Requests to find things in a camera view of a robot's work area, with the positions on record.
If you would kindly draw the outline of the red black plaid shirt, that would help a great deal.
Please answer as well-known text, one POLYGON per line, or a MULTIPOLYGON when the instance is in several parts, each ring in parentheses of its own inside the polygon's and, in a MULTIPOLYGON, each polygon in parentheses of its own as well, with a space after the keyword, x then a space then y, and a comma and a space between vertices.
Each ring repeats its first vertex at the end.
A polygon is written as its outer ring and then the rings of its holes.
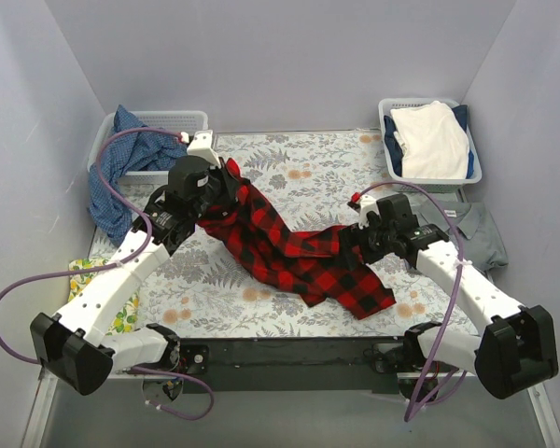
POLYGON ((370 268, 358 225, 293 231, 233 159, 220 173, 230 180, 230 200, 211 205, 198 225, 219 240, 256 280, 299 295, 309 307, 336 300, 355 319, 396 303, 394 293, 370 268))

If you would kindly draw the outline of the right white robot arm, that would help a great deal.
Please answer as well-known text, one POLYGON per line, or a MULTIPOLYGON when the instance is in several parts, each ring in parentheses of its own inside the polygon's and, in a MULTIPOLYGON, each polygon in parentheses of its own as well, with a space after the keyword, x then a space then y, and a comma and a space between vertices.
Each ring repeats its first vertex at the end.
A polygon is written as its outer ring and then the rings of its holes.
POLYGON ((390 355, 406 369, 424 371, 441 362, 478 377, 495 398, 505 399, 559 372, 553 318, 542 306, 526 307, 460 259, 450 235, 422 225, 408 198, 355 194, 349 206, 358 222, 341 233, 366 264, 394 254, 455 294, 455 304, 476 329, 468 334, 428 322, 409 328, 390 355))

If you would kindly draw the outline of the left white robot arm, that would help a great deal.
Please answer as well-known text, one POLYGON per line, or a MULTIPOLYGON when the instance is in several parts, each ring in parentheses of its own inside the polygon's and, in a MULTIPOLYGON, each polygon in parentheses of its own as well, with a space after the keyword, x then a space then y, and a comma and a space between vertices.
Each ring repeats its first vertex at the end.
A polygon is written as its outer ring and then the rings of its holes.
POLYGON ((41 313, 32 321, 41 365, 82 396, 96 391, 115 371, 175 370, 181 340, 172 330, 148 324, 111 335, 108 329, 131 295, 195 232, 199 219, 217 206, 236 203, 239 179, 232 160, 213 165, 197 156, 181 158, 107 265, 54 315, 41 313))

